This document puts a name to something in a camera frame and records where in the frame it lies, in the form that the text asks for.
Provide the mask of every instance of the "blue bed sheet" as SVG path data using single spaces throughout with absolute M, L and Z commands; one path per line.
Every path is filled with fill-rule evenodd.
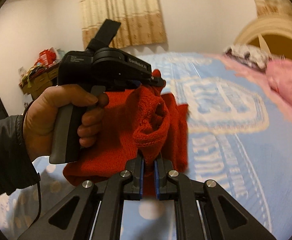
M 198 181 L 214 179 L 277 240 L 292 235 L 292 124 L 262 89 L 226 70 L 224 64 L 197 53 L 143 56 L 158 68 L 178 103 L 188 103 L 186 174 Z M 73 186 L 62 175 L 64 165 L 38 158 L 43 213 Z M 17 237 L 37 215 L 36 186 L 0 197 L 0 229 Z M 126 201 L 122 240 L 174 240 L 171 201 Z

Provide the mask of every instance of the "folded red garment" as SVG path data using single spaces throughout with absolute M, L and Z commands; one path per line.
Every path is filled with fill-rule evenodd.
M 159 70 L 153 76 L 160 76 Z M 84 180 L 105 180 L 125 168 L 140 149 L 145 159 L 144 195 L 154 195 L 153 163 L 159 152 L 180 172 L 187 167 L 187 108 L 177 106 L 163 87 L 141 85 L 136 90 L 108 92 L 102 131 L 95 145 L 81 151 L 80 160 L 68 163 L 65 178 L 77 186 Z

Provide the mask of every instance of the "curved wooden headboard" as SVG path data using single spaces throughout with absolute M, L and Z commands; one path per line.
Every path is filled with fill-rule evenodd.
M 292 60 L 292 18 L 265 16 L 250 22 L 234 44 L 249 44 Z

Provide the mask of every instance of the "pink pillow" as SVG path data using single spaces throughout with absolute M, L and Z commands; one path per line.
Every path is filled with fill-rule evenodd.
M 292 61 L 274 60 L 268 62 L 266 76 L 270 87 L 292 105 Z

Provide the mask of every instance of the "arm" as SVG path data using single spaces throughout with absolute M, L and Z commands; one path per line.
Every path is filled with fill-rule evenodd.
M 10 195 L 17 188 L 26 188 L 39 181 L 32 161 L 52 150 L 54 122 L 58 108 L 72 103 L 75 106 L 97 107 L 86 112 L 78 128 L 79 142 L 90 147 L 101 129 L 103 108 L 108 96 L 98 98 L 78 85 L 64 85 L 46 89 L 23 116 L 0 120 L 0 195 Z

